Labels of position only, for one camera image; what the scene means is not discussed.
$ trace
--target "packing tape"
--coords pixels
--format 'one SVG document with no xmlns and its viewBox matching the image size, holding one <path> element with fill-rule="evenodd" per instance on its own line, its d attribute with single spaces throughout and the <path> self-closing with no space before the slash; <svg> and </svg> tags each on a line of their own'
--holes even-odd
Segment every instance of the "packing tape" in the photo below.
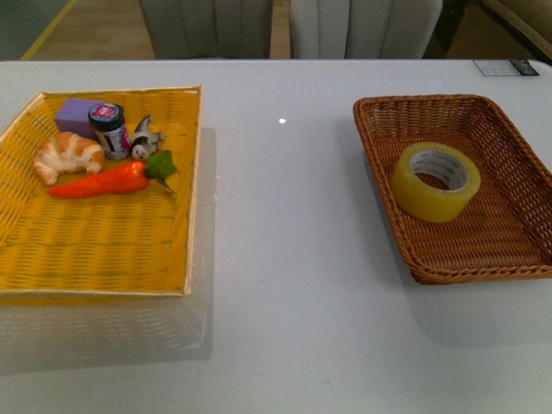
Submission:
<svg viewBox="0 0 552 414">
<path fill-rule="evenodd" d="M 416 174 L 429 174 L 448 190 L 427 185 Z M 461 213 L 480 183 L 479 171 L 466 155 L 446 145 L 420 142 L 400 155 L 389 184 L 397 205 L 408 214 L 444 223 Z"/>
</svg>

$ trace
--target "floor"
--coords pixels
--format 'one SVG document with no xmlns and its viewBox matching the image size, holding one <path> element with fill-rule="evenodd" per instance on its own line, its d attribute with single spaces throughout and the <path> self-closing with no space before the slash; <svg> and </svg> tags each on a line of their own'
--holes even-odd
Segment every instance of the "floor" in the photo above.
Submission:
<svg viewBox="0 0 552 414">
<path fill-rule="evenodd" d="M 0 60 L 20 59 L 68 3 L 69 0 L 2 0 Z"/>
<path fill-rule="evenodd" d="M 154 59 L 138 0 L 71 0 L 69 3 L 72 5 L 64 18 L 40 45 L 34 45 L 32 55 L 25 59 Z M 273 0 L 273 3 L 271 58 L 289 59 L 289 0 Z M 439 59 L 532 57 L 527 49 L 512 40 L 508 32 L 477 5 L 476 0 L 468 0 L 452 44 L 443 49 L 432 39 L 426 53 L 426 58 Z"/>
<path fill-rule="evenodd" d="M 274 0 L 273 59 L 290 57 L 288 9 Z M 30 59 L 151 60 L 154 51 L 138 0 L 78 0 Z"/>
</svg>

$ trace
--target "chair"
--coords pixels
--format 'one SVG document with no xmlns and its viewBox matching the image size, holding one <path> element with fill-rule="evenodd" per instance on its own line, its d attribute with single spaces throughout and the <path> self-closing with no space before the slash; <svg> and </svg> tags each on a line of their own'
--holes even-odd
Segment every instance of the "chair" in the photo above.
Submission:
<svg viewBox="0 0 552 414">
<path fill-rule="evenodd" d="M 509 29 L 513 40 L 538 59 L 552 64 L 552 2 L 549 0 L 480 0 Z"/>
<path fill-rule="evenodd" d="M 156 59 L 270 57 L 273 0 L 140 0 Z"/>
<path fill-rule="evenodd" d="M 442 0 L 291 0 L 298 59 L 420 59 Z"/>
</svg>

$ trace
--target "brown wicker basket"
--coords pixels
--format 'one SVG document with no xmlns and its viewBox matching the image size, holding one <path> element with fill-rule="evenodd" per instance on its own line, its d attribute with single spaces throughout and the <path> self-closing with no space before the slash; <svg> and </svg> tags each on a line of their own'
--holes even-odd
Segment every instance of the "brown wicker basket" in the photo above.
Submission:
<svg viewBox="0 0 552 414">
<path fill-rule="evenodd" d="M 354 120 L 400 253 L 421 284 L 552 276 L 552 174 L 492 100 L 476 95 L 367 97 Z M 401 153 L 439 142 L 477 166 L 481 187 L 447 223 L 418 220 L 389 186 Z"/>
</svg>

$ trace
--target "tape core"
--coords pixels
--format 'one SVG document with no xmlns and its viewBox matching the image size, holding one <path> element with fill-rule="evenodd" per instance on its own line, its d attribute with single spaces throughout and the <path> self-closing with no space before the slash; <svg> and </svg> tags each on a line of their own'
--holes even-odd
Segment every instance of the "tape core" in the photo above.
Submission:
<svg viewBox="0 0 552 414">
<path fill-rule="evenodd" d="M 469 171 L 460 160 L 438 149 L 425 149 L 415 153 L 410 166 L 414 174 L 428 174 L 441 180 L 448 188 L 443 191 L 460 191 L 469 182 Z"/>
</svg>

